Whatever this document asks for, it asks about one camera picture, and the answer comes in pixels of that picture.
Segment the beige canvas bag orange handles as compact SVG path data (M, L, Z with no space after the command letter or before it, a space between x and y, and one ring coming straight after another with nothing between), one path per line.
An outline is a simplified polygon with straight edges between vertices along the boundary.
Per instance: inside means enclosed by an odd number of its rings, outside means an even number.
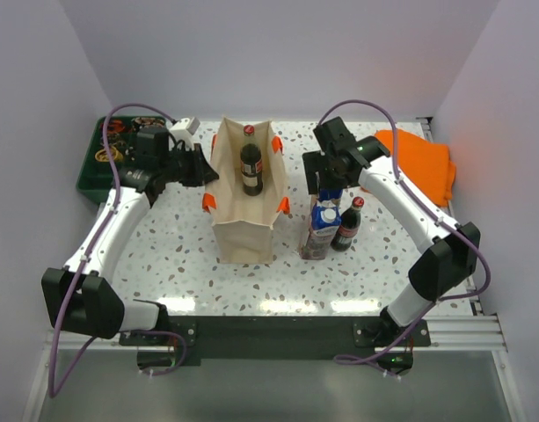
M218 179L207 184L202 206L212 215L223 263L271 264L273 225L279 215L290 212L282 140L269 120L253 127L261 152L263 182L256 196L244 192L240 163L244 125L223 118L211 143L210 165Z

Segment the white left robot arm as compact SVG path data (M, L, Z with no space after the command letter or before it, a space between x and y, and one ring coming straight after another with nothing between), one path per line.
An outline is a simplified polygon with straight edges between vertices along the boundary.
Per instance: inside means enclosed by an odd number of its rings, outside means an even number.
M143 127L135 135L133 159L113 176L113 186L91 231L60 268L41 280L50 323L57 331L113 338L138 331L151 345L170 334L165 307L122 300L112 285L127 241L169 183L205 186L219 178L193 135L196 119L170 127Z

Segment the blue orange juice carton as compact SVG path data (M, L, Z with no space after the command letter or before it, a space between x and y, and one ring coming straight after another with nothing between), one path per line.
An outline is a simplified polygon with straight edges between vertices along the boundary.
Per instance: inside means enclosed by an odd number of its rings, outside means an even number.
M317 200L320 202L330 201L336 207L340 207L342 194L342 189L320 189L317 195Z

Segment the cola bottle red cap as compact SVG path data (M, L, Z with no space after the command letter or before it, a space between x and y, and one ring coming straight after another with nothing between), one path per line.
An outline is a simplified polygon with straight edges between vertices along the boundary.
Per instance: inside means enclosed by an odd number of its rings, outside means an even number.
M240 149L240 164L244 193L257 196L262 192L262 154L253 125L245 125L244 142Z

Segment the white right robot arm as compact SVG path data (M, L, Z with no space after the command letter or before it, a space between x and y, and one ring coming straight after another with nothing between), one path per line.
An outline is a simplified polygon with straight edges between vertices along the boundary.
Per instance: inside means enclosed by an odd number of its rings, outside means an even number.
M474 273L480 231L436 207L374 136L356 140L340 117L316 125L314 136L320 149L302 156L309 194L364 188L404 227L420 253L408 272L408 286L381 313L382 340L400 345L410 336L414 321Z

